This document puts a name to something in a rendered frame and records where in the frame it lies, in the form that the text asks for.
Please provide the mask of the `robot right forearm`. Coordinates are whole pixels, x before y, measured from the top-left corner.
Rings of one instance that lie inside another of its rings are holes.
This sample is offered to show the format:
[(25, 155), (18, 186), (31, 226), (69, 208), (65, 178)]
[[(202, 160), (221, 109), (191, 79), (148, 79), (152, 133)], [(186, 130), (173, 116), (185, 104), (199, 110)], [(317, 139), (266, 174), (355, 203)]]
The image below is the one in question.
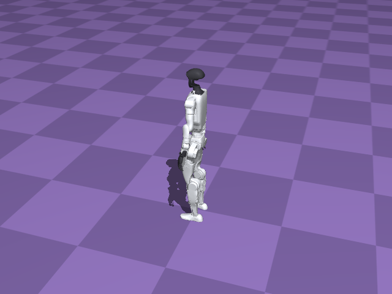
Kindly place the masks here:
[(206, 122), (205, 122), (205, 125), (201, 128), (202, 133), (204, 133), (204, 134), (205, 134), (205, 129), (206, 129)]

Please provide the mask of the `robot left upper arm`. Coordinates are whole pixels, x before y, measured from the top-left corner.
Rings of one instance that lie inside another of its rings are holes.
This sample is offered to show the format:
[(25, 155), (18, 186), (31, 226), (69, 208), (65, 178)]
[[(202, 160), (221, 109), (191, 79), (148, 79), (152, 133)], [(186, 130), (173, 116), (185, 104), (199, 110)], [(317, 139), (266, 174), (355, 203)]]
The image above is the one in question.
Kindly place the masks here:
[(186, 122), (189, 126), (189, 132), (192, 132), (194, 129), (194, 110), (196, 108), (196, 101), (194, 97), (188, 98), (185, 103), (184, 107), (186, 110)]

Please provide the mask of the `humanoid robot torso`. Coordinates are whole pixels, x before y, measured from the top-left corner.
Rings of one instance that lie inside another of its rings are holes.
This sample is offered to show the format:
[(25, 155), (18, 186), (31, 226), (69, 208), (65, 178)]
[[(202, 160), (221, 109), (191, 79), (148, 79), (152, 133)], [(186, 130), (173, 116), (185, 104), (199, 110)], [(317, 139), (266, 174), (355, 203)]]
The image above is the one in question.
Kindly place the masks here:
[(194, 110), (194, 129), (192, 131), (192, 137), (190, 139), (190, 145), (192, 143), (198, 144), (198, 149), (202, 149), (205, 145), (205, 134), (202, 133), (201, 128), (205, 125), (206, 122), (206, 109), (207, 109), (207, 93), (204, 89), (201, 89), (204, 93), (201, 95), (195, 94), (195, 91), (191, 91), (193, 93), (189, 93), (186, 100), (190, 97), (194, 97), (196, 101), (196, 108)]

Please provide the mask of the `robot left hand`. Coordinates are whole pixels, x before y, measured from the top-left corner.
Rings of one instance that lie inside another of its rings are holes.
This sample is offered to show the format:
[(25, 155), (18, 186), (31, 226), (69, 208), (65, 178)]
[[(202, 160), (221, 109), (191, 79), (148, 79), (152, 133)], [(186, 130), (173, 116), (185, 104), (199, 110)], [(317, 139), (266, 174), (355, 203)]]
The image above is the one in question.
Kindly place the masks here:
[(181, 164), (182, 164), (182, 162), (183, 162), (183, 157), (185, 157), (186, 154), (187, 154), (187, 151), (183, 151), (182, 153), (179, 152), (179, 157), (178, 157), (178, 168), (179, 168), (181, 171), (183, 171), (183, 169), (181, 168), (181, 167), (182, 167)]

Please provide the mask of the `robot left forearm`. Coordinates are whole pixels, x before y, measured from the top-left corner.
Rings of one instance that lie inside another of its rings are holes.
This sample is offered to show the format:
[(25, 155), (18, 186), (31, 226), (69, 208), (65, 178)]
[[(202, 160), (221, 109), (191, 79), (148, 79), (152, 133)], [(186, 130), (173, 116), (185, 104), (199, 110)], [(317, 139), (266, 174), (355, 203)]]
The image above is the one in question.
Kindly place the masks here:
[(191, 137), (192, 137), (191, 134), (189, 134), (189, 126), (183, 125), (183, 142), (182, 142), (182, 148), (180, 149), (181, 153), (183, 151), (187, 151), (188, 153)]

